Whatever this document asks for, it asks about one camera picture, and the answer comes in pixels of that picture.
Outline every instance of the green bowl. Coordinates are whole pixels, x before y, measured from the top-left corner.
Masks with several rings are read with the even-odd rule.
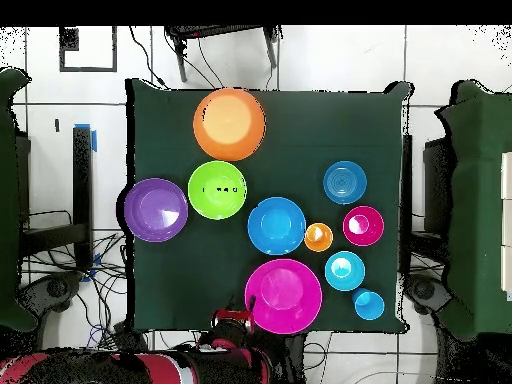
[[[237,213],[247,197],[242,173],[228,162],[203,163],[188,180],[188,199],[198,214],[225,219]]]

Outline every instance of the pink bowl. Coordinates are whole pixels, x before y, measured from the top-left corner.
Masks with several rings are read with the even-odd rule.
[[[384,220],[381,214],[369,206],[352,209],[343,220],[343,234],[356,246],[370,246],[384,233]]]
[[[308,327],[322,305],[316,275],[293,259],[275,259],[258,267],[247,281],[245,305],[256,296],[254,321],[275,334],[294,334]]]

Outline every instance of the light blue bowl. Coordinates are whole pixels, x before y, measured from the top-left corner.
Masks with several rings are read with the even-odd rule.
[[[366,174],[357,163],[340,161],[331,165],[324,175],[324,190],[334,203],[357,202],[366,191]]]
[[[359,288],[352,295],[357,315],[367,321],[379,318],[384,313],[384,299],[379,294]]]
[[[325,279],[336,290],[354,290],[363,282],[364,275],[363,261],[352,252],[335,253],[325,264]]]
[[[249,215],[247,232],[252,244],[267,255],[284,255],[304,240],[306,218],[301,209],[284,197],[269,197]]]

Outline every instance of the green cloth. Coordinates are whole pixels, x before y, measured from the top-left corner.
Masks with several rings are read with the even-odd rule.
[[[192,128],[194,112],[210,91],[163,91],[139,80],[131,82],[135,180],[165,178],[186,194],[194,169],[213,160],[201,150]],[[213,312],[226,307],[232,296],[234,306],[244,308],[250,274],[282,257],[265,255],[252,245],[247,235],[249,213],[263,199],[283,196],[301,207],[307,223],[323,222],[334,232],[334,242],[325,252],[311,252],[302,243],[285,256],[309,266],[322,286],[322,308],[307,330],[403,332],[395,302],[401,110],[409,85],[398,83],[386,94],[251,94],[265,110],[266,134],[254,154],[234,162],[246,179],[247,200],[233,217],[220,221],[206,219],[189,206],[187,224],[173,239],[135,239],[135,328],[204,330]],[[368,179],[364,196],[348,206],[330,201],[322,185],[327,168],[339,160],[355,161]],[[357,205],[373,206],[384,218],[384,235],[373,246],[353,246],[341,230],[343,217]],[[337,291],[326,282],[325,263],[340,250],[353,251],[364,261],[362,287],[378,292],[386,304],[379,319],[359,318],[352,293]]]
[[[0,70],[0,326],[18,331],[32,331],[37,320],[16,302],[19,272],[20,198],[14,115],[11,112],[14,94],[29,79],[23,72]]]
[[[455,298],[439,313],[457,338],[512,333],[512,302],[501,290],[501,154],[512,151],[512,96],[489,94],[479,83],[456,87],[440,111],[457,154],[447,285]]]

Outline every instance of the white box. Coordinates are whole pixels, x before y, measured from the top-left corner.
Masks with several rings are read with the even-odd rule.
[[[512,247],[512,200],[503,200],[501,215],[501,244]]]
[[[501,289],[512,292],[512,247],[501,246]]]
[[[501,154],[501,198],[512,199],[512,152]]]

